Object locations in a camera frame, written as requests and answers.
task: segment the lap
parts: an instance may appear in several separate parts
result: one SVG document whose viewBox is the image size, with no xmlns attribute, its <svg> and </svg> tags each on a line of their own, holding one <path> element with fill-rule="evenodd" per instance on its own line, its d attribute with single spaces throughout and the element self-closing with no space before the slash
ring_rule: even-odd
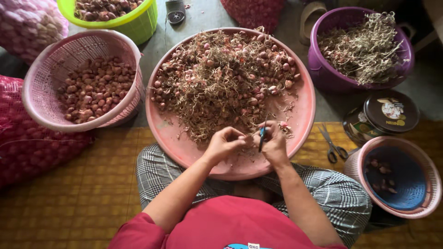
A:
<svg viewBox="0 0 443 249">
<path fill-rule="evenodd" d="M 351 247 L 364 230 L 372 208 L 370 198 L 363 187 L 336 171 L 296 163 L 293 163 L 293 166 L 345 245 Z M 138 156 L 136 167 L 142 208 L 145 208 L 183 171 L 184 169 L 171 160 L 158 144 L 144 148 Z M 283 196 L 280 182 L 274 172 L 253 181 L 262 188 Z M 232 194 L 233 186 L 233 182 L 207 179 L 195 197 L 194 203 Z M 273 203 L 273 206 L 288 216 L 284 201 Z"/>
</svg>

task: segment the woven mat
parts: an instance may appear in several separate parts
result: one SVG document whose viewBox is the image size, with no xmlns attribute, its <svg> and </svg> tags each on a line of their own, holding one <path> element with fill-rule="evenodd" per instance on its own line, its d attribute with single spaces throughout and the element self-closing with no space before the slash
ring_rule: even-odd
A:
<svg viewBox="0 0 443 249">
<path fill-rule="evenodd" d="M 329 146 L 314 125 L 293 161 L 341 171 L 330 164 Z M 339 122 L 328 122 L 335 145 L 356 146 Z M 443 169 L 443 122 L 422 121 L 404 137 Z M 149 128 L 103 128 L 97 141 L 68 164 L 0 192 L 0 249 L 105 249 L 118 227 L 140 210 L 134 166 L 142 148 L 154 143 Z M 363 234 L 354 248 L 441 248 L 443 209 L 408 225 Z"/>
</svg>

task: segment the red shirt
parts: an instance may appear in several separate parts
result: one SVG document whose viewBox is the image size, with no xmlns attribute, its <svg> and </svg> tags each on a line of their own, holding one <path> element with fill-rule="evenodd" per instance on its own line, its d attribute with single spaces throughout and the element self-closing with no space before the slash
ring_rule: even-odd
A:
<svg viewBox="0 0 443 249">
<path fill-rule="evenodd" d="M 192 207 L 171 234 L 145 213 L 120 227 L 109 249 L 319 249 L 288 217 L 259 200 L 211 198 Z M 346 249 L 343 245 L 330 249 Z"/>
</svg>

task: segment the blue-handled scissors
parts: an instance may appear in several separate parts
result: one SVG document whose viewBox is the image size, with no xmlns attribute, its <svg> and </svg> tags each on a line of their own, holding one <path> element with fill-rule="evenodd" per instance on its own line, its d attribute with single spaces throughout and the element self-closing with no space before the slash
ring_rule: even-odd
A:
<svg viewBox="0 0 443 249">
<path fill-rule="evenodd" d="M 267 114 L 266 114 L 266 119 L 264 120 L 263 128 L 260 128 L 260 145 L 258 146 L 258 152 L 261 152 L 261 147 L 263 146 L 264 136 L 266 135 L 266 121 L 268 121 Z"/>
</svg>

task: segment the black-handled scissors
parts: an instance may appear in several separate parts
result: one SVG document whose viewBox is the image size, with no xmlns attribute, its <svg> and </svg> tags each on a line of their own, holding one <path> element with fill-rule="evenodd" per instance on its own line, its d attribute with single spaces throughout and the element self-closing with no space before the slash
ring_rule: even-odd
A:
<svg viewBox="0 0 443 249">
<path fill-rule="evenodd" d="M 258 152 L 261 152 L 261 147 L 263 146 L 264 136 L 266 135 L 266 121 L 268 121 L 267 114 L 266 114 L 266 119 L 264 120 L 263 128 L 260 128 L 260 145 L 258 146 Z"/>
<path fill-rule="evenodd" d="M 328 130 L 326 129 L 326 125 L 325 123 L 322 123 L 323 126 L 323 130 L 320 128 L 320 126 L 318 126 L 318 129 L 320 130 L 320 132 L 323 134 L 323 137 L 326 139 L 326 141 L 329 144 L 329 150 L 328 150 L 328 160 L 331 163 L 336 163 L 337 162 L 337 156 L 334 153 L 334 150 L 337 151 L 338 155 L 343 158 L 343 159 L 348 159 L 349 155 L 348 152 L 343 149 L 340 146 L 335 146 L 332 143 L 331 137 L 329 136 Z"/>
</svg>

